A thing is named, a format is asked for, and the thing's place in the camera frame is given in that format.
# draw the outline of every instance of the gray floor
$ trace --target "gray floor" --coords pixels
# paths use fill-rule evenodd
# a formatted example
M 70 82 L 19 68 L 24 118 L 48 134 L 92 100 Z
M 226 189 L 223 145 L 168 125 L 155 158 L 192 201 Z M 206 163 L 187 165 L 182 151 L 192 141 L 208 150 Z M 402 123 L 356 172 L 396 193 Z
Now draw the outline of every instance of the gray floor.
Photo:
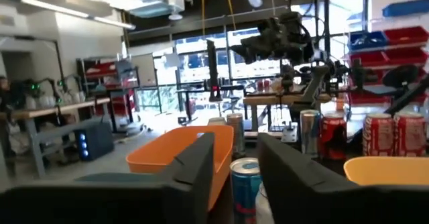
M 334 108 L 332 103 L 328 103 L 322 106 L 322 112 L 330 111 Z M 364 107 L 354 107 L 352 109 L 353 116 L 351 122 L 348 124 L 348 134 L 354 133 L 362 126 L 362 120 L 366 113 L 374 111 L 383 111 L 385 106 L 372 105 Z M 409 106 L 407 110 L 413 109 L 413 106 Z M 144 131 L 138 136 L 131 137 L 123 143 L 116 144 L 115 151 L 103 156 L 92 162 L 77 162 L 69 166 L 57 166 L 53 164 L 46 172 L 46 180 L 73 180 L 75 178 L 85 176 L 87 174 L 95 174 L 101 172 L 128 172 L 128 165 L 125 160 L 127 154 L 143 146 L 151 139 L 178 127 L 177 116 L 183 115 L 183 113 L 176 114 L 163 114 L 157 117 L 145 116 L 148 127 L 152 128 L 153 131 Z M 193 125 L 206 125 L 210 117 L 219 116 L 217 110 L 208 110 L 197 113 L 198 118 Z M 279 115 L 278 112 L 273 113 L 273 118 Z M 284 109 L 284 115 L 282 118 L 288 117 L 287 111 Z M 265 131 L 266 125 L 260 127 L 260 131 Z M 31 181 L 37 181 L 36 170 L 34 168 L 33 161 L 30 157 L 20 156 L 16 160 L 16 175 L 9 180 L 0 180 L 0 190 L 7 188 L 10 185 L 27 184 Z

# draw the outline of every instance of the computer tower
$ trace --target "computer tower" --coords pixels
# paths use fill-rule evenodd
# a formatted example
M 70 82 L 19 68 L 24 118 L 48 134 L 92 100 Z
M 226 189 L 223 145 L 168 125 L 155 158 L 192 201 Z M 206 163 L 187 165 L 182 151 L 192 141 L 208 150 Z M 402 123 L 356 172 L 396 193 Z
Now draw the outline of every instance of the computer tower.
M 115 148 L 110 124 L 100 123 L 74 131 L 79 158 L 82 161 L 95 160 Z

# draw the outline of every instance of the blue can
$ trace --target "blue can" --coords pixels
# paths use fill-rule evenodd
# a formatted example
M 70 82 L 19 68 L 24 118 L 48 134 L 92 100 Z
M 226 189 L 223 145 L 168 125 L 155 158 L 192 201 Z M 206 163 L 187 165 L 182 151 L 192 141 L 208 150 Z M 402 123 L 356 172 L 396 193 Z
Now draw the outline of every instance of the blue can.
M 236 213 L 246 216 L 246 223 L 255 219 L 255 199 L 261 184 L 257 158 L 241 158 L 230 165 L 233 200 Z

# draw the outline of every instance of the orange bin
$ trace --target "orange bin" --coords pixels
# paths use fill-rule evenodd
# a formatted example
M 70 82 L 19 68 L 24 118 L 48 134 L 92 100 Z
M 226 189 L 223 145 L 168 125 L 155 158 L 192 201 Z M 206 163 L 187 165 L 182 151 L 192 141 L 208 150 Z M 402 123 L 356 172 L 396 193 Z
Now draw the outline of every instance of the orange bin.
M 214 170 L 208 209 L 211 210 L 229 175 L 234 131 L 231 126 L 190 126 L 173 129 L 150 141 L 127 156 L 132 173 L 157 173 L 173 161 L 174 156 L 194 143 L 200 133 L 214 133 Z
M 429 185 L 429 158 L 365 156 L 344 164 L 347 178 L 359 185 Z

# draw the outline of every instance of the blue storage bin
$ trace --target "blue storage bin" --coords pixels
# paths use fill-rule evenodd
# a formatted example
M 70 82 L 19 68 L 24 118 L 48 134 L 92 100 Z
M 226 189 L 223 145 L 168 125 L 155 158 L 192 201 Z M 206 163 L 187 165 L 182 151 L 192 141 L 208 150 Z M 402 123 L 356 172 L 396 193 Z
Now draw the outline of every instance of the blue storage bin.
M 398 17 L 415 13 L 428 13 L 429 0 L 413 0 L 392 3 L 383 9 L 384 17 Z
M 387 38 L 383 32 L 353 33 L 349 39 L 349 50 L 366 50 L 370 48 L 381 48 L 387 46 Z

